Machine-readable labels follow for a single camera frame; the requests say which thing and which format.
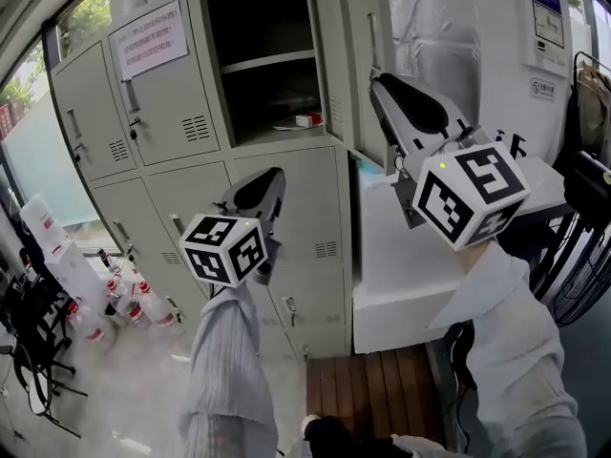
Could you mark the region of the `person's own body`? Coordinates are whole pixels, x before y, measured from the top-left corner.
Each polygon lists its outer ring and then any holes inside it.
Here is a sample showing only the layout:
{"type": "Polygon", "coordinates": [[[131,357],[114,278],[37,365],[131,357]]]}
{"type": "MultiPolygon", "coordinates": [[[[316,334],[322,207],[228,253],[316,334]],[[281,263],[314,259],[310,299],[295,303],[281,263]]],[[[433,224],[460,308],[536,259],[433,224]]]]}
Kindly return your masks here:
{"type": "Polygon", "coordinates": [[[321,416],[302,437],[311,458],[424,458],[427,453],[447,451],[436,442],[409,435],[357,440],[334,416],[321,416]]]}

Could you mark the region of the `clear water jug red cap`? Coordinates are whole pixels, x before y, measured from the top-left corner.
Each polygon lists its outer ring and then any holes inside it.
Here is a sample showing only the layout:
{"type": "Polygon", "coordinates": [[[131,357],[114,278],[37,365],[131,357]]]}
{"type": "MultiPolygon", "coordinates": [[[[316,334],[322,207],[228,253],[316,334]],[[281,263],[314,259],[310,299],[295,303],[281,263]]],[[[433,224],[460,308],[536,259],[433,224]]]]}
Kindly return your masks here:
{"type": "Polygon", "coordinates": [[[150,321],[146,317],[137,296],[121,277],[113,277],[107,281],[111,307],[131,324],[146,329],[150,321]]]}
{"type": "Polygon", "coordinates": [[[70,302],[67,320],[81,339],[91,344],[112,344],[115,331],[111,323],[80,298],[70,302]]]}
{"type": "Polygon", "coordinates": [[[144,313],[156,325],[167,327],[178,321],[170,305],[152,290],[147,281],[138,284],[138,299],[144,313]]]}

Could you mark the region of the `white stepped block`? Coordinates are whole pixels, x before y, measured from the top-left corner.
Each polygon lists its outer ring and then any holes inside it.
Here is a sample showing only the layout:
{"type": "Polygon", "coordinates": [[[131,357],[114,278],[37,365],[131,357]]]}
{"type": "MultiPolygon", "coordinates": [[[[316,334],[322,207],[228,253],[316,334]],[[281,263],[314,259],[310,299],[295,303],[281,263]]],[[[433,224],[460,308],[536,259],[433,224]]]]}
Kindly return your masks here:
{"type": "Polygon", "coordinates": [[[396,175],[358,179],[361,269],[353,288],[353,344],[371,353],[441,338],[454,323],[499,302],[490,291],[454,292],[464,279],[454,250],[429,224],[410,228],[393,189],[396,175]]]}

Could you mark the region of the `white paper notice red text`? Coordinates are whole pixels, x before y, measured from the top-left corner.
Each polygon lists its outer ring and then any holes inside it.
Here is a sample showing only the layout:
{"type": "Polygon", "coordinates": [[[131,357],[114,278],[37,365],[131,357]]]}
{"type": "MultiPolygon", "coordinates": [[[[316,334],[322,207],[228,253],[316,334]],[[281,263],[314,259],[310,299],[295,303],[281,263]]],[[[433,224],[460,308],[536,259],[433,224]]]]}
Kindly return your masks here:
{"type": "Polygon", "coordinates": [[[153,10],[110,35],[120,80],[188,54],[179,0],[153,10]]]}

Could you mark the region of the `black pedestal fan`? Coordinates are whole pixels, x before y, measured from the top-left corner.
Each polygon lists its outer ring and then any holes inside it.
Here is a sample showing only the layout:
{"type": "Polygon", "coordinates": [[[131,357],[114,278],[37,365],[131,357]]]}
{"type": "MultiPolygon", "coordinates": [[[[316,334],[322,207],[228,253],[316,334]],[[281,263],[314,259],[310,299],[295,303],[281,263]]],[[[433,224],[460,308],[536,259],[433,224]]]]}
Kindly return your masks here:
{"type": "Polygon", "coordinates": [[[542,291],[549,289],[581,236],[589,236],[548,301],[556,323],[567,326],[611,288],[611,67],[583,51],[573,58],[564,141],[554,168],[563,177],[565,200],[574,216],[542,291]]]}

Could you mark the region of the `clear dispenser water bottle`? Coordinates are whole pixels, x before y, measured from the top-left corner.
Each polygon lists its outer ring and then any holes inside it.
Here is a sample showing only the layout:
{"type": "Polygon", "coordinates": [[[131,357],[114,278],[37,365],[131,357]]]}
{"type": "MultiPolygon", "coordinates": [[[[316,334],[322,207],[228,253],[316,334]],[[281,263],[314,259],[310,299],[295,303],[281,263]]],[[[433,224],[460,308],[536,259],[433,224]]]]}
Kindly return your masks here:
{"type": "Polygon", "coordinates": [[[70,242],[68,234],[55,219],[41,194],[31,197],[19,215],[45,255],[55,255],[70,242]]]}

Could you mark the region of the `black high-back office chair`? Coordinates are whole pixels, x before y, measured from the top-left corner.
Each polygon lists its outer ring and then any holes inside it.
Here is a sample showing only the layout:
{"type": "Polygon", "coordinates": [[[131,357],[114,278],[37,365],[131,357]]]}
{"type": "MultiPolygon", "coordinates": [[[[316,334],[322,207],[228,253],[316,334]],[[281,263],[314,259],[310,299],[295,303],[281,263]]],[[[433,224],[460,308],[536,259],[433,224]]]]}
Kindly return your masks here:
{"type": "Polygon", "coordinates": [[[43,252],[25,222],[19,217],[10,217],[10,222],[16,236],[23,245],[19,252],[22,261],[29,260],[37,275],[48,281],[53,281],[54,277],[45,264],[43,252]]]}

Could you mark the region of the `black framed glass window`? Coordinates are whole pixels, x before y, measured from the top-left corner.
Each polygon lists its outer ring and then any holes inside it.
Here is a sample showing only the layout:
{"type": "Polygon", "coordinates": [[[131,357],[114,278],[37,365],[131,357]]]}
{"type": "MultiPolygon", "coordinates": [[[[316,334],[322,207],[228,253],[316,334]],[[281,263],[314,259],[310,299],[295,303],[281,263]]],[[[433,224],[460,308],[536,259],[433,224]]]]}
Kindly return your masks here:
{"type": "MultiPolygon", "coordinates": [[[[74,0],[53,23],[52,62],[69,57],[111,22],[110,0],[74,0]]],[[[11,185],[21,204],[41,195],[69,239],[86,256],[100,249],[118,252],[65,144],[41,35],[35,36],[0,89],[0,147],[0,177],[11,185]]]]}

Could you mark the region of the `black metal frame rack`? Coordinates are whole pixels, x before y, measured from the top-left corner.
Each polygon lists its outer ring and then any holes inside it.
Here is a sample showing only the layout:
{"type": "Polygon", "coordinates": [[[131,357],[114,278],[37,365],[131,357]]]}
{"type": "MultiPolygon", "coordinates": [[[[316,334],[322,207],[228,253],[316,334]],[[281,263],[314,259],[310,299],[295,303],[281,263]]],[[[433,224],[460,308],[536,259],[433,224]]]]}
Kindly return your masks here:
{"type": "Polygon", "coordinates": [[[530,289],[541,300],[549,289],[556,255],[567,236],[576,211],[566,202],[532,213],[519,213],[497,239],[511,256],[526,260],[530,267],[530,289]]]}

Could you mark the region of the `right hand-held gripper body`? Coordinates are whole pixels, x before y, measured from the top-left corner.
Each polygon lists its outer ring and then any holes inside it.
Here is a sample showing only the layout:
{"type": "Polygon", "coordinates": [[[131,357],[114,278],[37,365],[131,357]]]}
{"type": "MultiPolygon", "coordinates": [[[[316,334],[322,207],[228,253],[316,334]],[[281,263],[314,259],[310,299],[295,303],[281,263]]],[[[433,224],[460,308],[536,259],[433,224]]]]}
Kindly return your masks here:
{"type": "Polygon", "coordinates": [[[455,251],[504,231],[531,195],[505,145],[480,127],[405,158],[393,183],[410,228],[424,223],[455,251]]]}

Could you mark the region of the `silver foil sheet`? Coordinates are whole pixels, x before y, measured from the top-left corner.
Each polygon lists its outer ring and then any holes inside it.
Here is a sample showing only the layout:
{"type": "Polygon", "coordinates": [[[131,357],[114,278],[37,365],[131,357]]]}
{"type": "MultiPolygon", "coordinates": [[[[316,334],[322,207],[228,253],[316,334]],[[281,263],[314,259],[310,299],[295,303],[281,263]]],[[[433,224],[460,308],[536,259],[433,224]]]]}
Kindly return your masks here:
{"type": "Polygon", "coordinates": [[[389,0],[395,69],[450,98],[476,124],[480,42],[474,0],[389,0]]]}

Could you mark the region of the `grey metal locker cabinet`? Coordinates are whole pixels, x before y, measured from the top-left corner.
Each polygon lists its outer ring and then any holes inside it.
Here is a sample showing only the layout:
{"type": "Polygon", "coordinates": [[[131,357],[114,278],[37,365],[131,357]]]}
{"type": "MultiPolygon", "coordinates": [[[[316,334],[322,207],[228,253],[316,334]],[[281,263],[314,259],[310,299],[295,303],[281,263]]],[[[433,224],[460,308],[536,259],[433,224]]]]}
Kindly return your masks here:
{"type": "MultiPolygon", "coordinates": [[[[98,40],[174,0],[155,0],[118,18],[79,45],[69,57],[98,40]]],[[[352,230],[358,216],[351,204],[350,169],[361,159],[325,132],[325,119],[319,87],[318,67],[307,0],[187,0],[191,25],[200,60],[208,66],[216,88],[217,101],[210,111],[221,119],[231,139],[252,130],[256,123],[269,120],[278,131],[306,131],[296,126],[295,116],[321,113],[321,127],[331,142],[348,157],[348,260],[351,275],[348,289],[350,349],[352,346],[353,248],[352,230]]],[[[54,106],[61,120],[53,94],[54,106]]],[[[63,128],[62,132],[71,150],[63,128]]]]}

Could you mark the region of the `black frame chair pale seat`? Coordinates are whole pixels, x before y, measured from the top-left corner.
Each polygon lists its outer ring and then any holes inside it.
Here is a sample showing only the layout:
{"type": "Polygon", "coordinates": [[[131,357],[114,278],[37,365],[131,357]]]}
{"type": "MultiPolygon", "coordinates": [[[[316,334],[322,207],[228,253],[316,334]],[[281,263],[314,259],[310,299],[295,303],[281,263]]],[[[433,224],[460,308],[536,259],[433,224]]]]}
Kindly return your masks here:
{"type": "Polygon", "coordinates": [[[12,352],[12,361],[15,376],[27,394],[28,405],[32,414],[46,419],[52,425],[68,432],[77,439],[81,439],[80,433],[63,426],[52,414],[53,396],[58,395],[60,389],[85,398],[89,396],[88,393],[63,384],[53,377],[54,366],[69,371],[73,376],[76,375],[75,367],[62,364],[56,360],[38,364],[32,358],[28,348],[22,343],[16,344],[12,352]]]}

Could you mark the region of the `person's left forearm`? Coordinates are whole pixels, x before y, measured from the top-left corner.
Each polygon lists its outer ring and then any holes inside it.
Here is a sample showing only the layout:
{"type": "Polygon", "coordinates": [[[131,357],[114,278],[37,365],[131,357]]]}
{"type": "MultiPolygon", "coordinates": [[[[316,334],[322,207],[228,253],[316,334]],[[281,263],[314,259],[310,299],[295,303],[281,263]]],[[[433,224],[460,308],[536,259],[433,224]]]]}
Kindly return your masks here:
{"type": "Polygon", "coordinates": [[[275,458],[278,430],[259,357],[248,287],[227,288],[203,309],[179,419],[185,458],[275,458]]]}

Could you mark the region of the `small white wall sign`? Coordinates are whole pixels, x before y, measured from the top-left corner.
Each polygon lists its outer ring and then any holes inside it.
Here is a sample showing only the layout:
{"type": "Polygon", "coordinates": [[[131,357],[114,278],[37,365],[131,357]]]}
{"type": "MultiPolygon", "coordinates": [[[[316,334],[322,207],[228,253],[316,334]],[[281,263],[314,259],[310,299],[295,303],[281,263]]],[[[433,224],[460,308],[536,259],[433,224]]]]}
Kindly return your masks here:
{"type": "Polygon", "coordinates": [[[547,80],[543,80],[537,77],[533,77],[531,79],[531,97],[554,101],[555,91],[556,85],[553,82],[549,82],[547,80]]]}

